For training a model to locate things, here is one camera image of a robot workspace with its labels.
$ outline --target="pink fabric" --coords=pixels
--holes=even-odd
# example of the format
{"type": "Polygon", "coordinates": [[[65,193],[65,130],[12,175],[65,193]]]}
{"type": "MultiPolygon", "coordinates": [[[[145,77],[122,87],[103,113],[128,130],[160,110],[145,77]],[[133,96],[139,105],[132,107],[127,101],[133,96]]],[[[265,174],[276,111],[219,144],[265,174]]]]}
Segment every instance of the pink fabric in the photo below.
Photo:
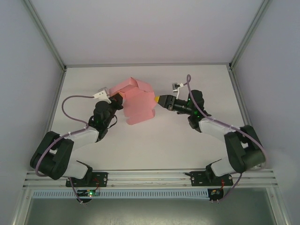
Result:
{"type": "Polygon", "coordinates": [[[133,125],[152,119],[155,116],[154,91],[146,82],[130,77],[126,81],[109,89],[111,96],[120,93],[123,96],[124,115],[129,117],[127,124],[133,125]]]}

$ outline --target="white table surface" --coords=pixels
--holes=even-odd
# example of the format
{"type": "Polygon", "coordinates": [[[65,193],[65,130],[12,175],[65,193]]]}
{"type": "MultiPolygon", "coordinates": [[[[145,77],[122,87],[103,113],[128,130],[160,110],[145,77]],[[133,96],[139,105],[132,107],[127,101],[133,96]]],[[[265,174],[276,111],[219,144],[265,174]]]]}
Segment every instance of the white table surface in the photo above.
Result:
{"type": "MultiPolygon", "coordinates": [[[[242,126],[243,120],[225,65],[91,67],[68,68],[62,87],[52,130],[65,134],[84,127],[65,117],[62,101],[70,95],[91,96],[102,87],[134,77],[152,85],[156,96],[173,94],[172,83],[184,83],[191,74],[192,89],[203,92],[205,110],[214,118],[242,126]]],[[[180,90],[187,99],[188,89],[180,90]]],[[[66,102],[66,112],[88,120],[93,114],[95,99],[73,98],[66,102]]],[[[95,170],[143,170],[204,168],[226,156],[225,144],[191,129],[187,115],[177,115],[161,106],[155,107],[153,119],[128,125],[122,111],[116,113],[118,123],[105,138],[72,152],[71,158],[83,161],[95,170]]]]}

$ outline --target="white panel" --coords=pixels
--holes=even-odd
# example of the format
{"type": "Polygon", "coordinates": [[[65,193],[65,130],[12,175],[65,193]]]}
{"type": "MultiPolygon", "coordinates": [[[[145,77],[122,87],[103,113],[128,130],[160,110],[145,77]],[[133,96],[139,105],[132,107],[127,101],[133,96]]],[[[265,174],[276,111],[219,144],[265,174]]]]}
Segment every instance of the white panel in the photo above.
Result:
{"type": "Polygon", "coordinates": [[[0,1],[0,224],[11,223],[60,69],[20,0],[0,1]]]}
{"type": "MultiPolygon", "coordinates": [[[[68,68],[59,105],[70,95],[91,96],[130,76],[150,83],[156,95],[173,94],[172,83],[184,82],[188,73],[192,75],[191,87],[203,91],[207,112],[229,124],[243,125],[225,65],[68,68]]],[[[187,88],[182,88],[180,98],[187,97],[187,88]]],[[[88,120],[96,102],[73,98],[66,102],[66,112],[88,120]]],[[[159,105],[155,110],[155,118],[132,126],[126,123],[123,111],[117,112],[118,123],[106,137],[73,151],[72,158],[98,170],[141,170],[204,168],[227,155],[222,141],[191,129],[186,115],[177,115],[159,105]]],[[[68,119],[58,107],[53,131],[66,133],[81,128],[82,123],[68,119]]]]}
{"type": "MultiPolygon", "coordinates": [[[[36,190],[33,193],[32,198],[51,198],[51,199],[74,199],[76,198],[73,190],[36,190]]],[[[135,199],[204,199],[209,200],[208,189],[206,188],[196,188],[196,189],[164,189],[164,190],[134,190],[134,189],[116,189],[107,190],[101,189],[97,191],[92,197],[93,199],[125,199],[125,198],[135,198],[135,199]]]]}
{"type": "Polygon", "coordinates": [[[300,1],[274,0],[236,74],[293,224],[300,223],[300,1]]]}
{"type": "Polygon", "coordinates": [[[67,65],[230,62],[262,0],[32,0],[67,65]]]}

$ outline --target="metal bracket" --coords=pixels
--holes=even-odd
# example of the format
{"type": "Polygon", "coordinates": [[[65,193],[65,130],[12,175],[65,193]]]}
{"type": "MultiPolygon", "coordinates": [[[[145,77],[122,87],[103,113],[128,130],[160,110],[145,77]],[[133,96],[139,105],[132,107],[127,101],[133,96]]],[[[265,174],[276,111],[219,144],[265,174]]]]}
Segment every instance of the metal bracket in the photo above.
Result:
{"type": "MultiPolygon", "coordinates": [[[[74,177],[72,177],[71,179],[75,188],[96,188],[97,186],[99,188],[105,188],[107,186],[107,178],[107,172],[93,172],[91,182],[89,182],[88,184],[82,179],[77,179],[74,177]]],[[[67,179],[66,187],[72,187],[69,179],[67,179]]]]}
{"type": "Polygon", "coordinates": [[[233,178],[230,174],[226,174],[221,177],[215,177],[211,182],[207,179],[205,171],[192,171],[190,173],[185,173],[187,176],[191,177],[191,184],[193,187],[212,187],[221,186],[222,181],[224,186],[232,186],[233,178]]]}

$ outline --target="purple cable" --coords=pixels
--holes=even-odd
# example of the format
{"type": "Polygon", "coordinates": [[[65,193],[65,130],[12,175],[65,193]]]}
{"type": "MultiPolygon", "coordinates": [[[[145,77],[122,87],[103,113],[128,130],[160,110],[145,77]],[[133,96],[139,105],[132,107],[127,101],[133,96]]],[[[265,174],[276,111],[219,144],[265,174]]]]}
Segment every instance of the purple cable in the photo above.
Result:
{"type": "Polygon", "coordinates": [[[216,120],[216,119],[213,119],[213,118],[207,116],[207,115],[200,109],[200,107],[197,105],[197,103],[196,103],[196,101],[195,101],[195,99],[194,99],[194,96],[193,96],[192,91],[191,91],[191,87],[189,86],[189,82],[191,81],[191,79],[192,79],[191,75],[188,74],[188,75],[187,75],[187,82],[186,82],[185,84],[187,85],[188,92],[189,92],[189,94],[190,94],[190,96],[191,96],[191,99],[192,99],[192,101],[193,101],[195,107],[197,108],[197,110],[198,110],[205,118],[209,119],[210,121],[213,121],[213,122],[215,122],[215,123],[218,123],[218,124],[220,124],[220,125],[223,126],[223,127],[226,127],[226,128],[232,129],[232,130],[235,130],[235,131],[239,132],[240,134],[242,134],[243,136],[249,138],[252,142],[254,142],[254,143],[261,149],[262,153],[264,154],[265,160],[266,160],[266,161],[265,161],[265,164],[260,168],[260,170],[263,169],[263,168],[265,168],[266,165],[268,164],[268,161],[269,161],[269,160],[268,160],[268,158],[267,158],[266,150],[263,148],[263,146],[262,146],[257,140],[255,140],[253,137],[251,137],[250,135],[248,135],[248,134],[246,134],[245,132],[241,131],[240,129],[238,129],[238,128],[236,128],[236,127],[233,127],[233,126],[230,126],[230,125],[227,124],[227,123],[223,123],[222,121],[219,121],[219,120],[216,120]]]}
{"type": "Polygon", "coordinates": [[[221,198],[219,201],[214,201],[214,202],[220,203],[220,202],[223,201],[225,198],[227,198],[227,197],[231,194],[231,192],[232,192],[232,190],[235,188],[235,186],[238,185],[240,179],[242,178],[242,174],[243,174],[243,173],[240,174],[240,176],[239,176],[239,178],[237,179],[237,181],[236,181],[236,182],[234,183],[234,185],[227,191],[227,193],[223,196],[223,198],[221,198]]]}
{"type": "Polygon", "coordinates": [[[65,138],[65,137],[68,137],[69,135],[75,135],[75,134],[78,134],[78,133],[80,133],[80,132],[82,132],[82,131],[85,131],[85,130],[89,127],[89,124],[88,124],[87,122],[69,116],[69,115],[65,112],[65,110],[64,110],[64,104],[65,104],[65,102],[66,102],[69,98],[75,98],[75,97],[79,97],[79,98],[94,98],[94,97],[92,97],[92,96],[84,96],[84,95],[72,95],[72,96],[67,97],[65,100],[63,100],[63,102],[62,102],[62,104],[61,104],[61,109],[62,109],[62,112],[65,114],[65,116],[67,116],[68,118],[70,118],[70,119],[72,119],[72,120],[75,120],[75,121],[84,123],[84,124],[86,125],[86,127],[83,128],[83,129],[77,130],[77,131],[70,132],[70,133],[65,134],[65,135],[63,135],[63,136],[60,136],[58,139],[56,139],[54,142],[52,142],[52,143],[49,145],[49,147],[44,151],[44,153],[41,155],[41,157],[39,158],[39,160],[38,160],[38,162],[37,162],[37,166],[36,166],[35,171],[36,171],[36,175],[39,176],[39,177],[46,177],[46,175],[40,174],[40,173],[38,172],[38,168],[39,168],[39,166],[41,165],[41,162],[42,162],[42,160],[44,159],[45,155],[50,151],[50,149],[51,149],[57,142],[59,142],[61,139],[65,138]]]}
{"type": "Polygon", "coordinates": [[[76,190],[75,190],[74,184],[73,184],[73,182],[72,182],[72,179],[71,179],[70,177],[69,177],[69,180],[70,180],[70,184],[71,184],[71,186],[72,186],[73,192],[74,192],[76,198],[78,199],[78,201],[79,201],[80,204],[81,204],[83,201],[82,201],[82,200],[80,199],[80,197],[78,196],[78,194],[77,194],[77,192],[76,192],[76,190]]]}

